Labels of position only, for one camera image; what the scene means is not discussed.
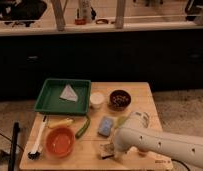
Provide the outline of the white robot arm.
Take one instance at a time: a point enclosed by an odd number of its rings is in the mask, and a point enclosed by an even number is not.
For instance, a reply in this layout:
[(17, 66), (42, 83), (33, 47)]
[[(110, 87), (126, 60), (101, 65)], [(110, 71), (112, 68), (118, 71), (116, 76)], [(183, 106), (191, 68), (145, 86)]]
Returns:
[(114, 151), (126, 153), (136, 147), (203, 168), (203, 137), (156, 131), (148, 125), (147, 113), (131, 112), (114, 133)]

